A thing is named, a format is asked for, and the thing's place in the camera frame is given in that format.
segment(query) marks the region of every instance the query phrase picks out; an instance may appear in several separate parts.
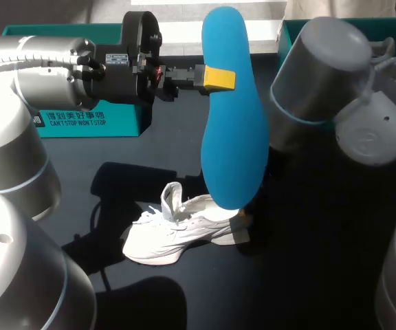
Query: black cable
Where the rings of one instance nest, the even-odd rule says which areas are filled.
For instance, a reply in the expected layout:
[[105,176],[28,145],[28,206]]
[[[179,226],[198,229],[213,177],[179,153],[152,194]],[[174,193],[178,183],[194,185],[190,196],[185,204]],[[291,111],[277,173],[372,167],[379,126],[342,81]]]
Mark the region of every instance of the black cable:
[[[89,220],[89,231],[93,232],[96,229],[97,226],[97,221],[96,221],[96,215],[98,214],[98,211],[100,210],[100,207],[102,205],[102,202],[98,202],[96,206],[94,206],[93,212],[91,213],[91,218]],[[104,268],[100,269],[100,276],[102,277],[103,285],[104,288],[106,289],[107,292],[111,292],[111,285],[109,284],[108,276],[107,273],[105,272]]]

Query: robotic arm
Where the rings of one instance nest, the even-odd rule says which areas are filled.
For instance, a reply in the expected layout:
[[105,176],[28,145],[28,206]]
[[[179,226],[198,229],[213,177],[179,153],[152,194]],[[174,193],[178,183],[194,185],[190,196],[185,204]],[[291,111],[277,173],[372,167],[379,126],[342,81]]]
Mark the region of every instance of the robotic arm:
[[150,12],[126,13],[116,45],[0,36],[0,194],[35,220],[58,203],[59,180],[31,121],[40,109],[90,111],[99,100],[149,107],[155,97],[174,101],[179,88],[234,89],[233,72],[165,66],[161,45]]

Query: sticker label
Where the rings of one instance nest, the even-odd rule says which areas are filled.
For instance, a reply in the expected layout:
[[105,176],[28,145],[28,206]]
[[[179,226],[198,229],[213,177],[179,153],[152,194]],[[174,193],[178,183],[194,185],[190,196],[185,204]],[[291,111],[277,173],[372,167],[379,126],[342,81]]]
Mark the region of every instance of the sticker label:
[[36,125],[36,127],[45,127],[44,119],[42,119],[40,113],[33,117],[33,123]]
[[50,126],[104,126],[107,124],[105,114],[101,111],[74,112],[59,111],[46,112]]
[[128,54],[107,54],[105,58],[106,64],[128,64],[129,57]]

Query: shoelace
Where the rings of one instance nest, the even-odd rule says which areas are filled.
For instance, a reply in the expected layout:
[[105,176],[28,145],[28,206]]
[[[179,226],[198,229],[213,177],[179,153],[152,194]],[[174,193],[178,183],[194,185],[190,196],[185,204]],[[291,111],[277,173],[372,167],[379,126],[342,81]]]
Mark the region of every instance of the shoelace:
[[142,216],[137,220],[134,221],[133,224],[136,225],[144,225],[144,224],[151,224],[152,226],[166,226],[170,227],[171,229],[183,229],[182,227],[179,228],[179,221],[175,220],[175,222],[170,222],[163,218],[163,213],[149,206],[149,208],[153,211],[150,213],[149,211],[145,211],[142,213]]
[[153,225],[161,226],[163,224],[163,222],[166,221],[163,218],[163,213],[161,213],[156,208],[153,208],[152,206],[149,206],[149,208],[153,211],[153,213],[150,213],[149,211],[145,211],[142,213],[142,216],[137,221],[134,221],[133,223],[136,225],[152,223]]

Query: black table surface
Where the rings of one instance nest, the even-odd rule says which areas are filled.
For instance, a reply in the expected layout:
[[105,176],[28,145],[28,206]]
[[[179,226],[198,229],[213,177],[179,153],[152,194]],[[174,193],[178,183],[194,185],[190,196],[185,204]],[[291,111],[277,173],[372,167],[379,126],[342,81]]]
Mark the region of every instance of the black table surface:
[[[276,56],[252,62],[266,108]],[[157,100],[140,137],[44,140],[63,195],[40,226],[88,273],[96,330],[377,329],[373,297],[395,229],[396,162],[354,164],[331,132],[266,179],[251,243],[194,244],[162,267],[123,257],[122,232],[160,206],[166,183],[180,181],[184,198],[207,193],[200,148],[208,103],[193,91]]]

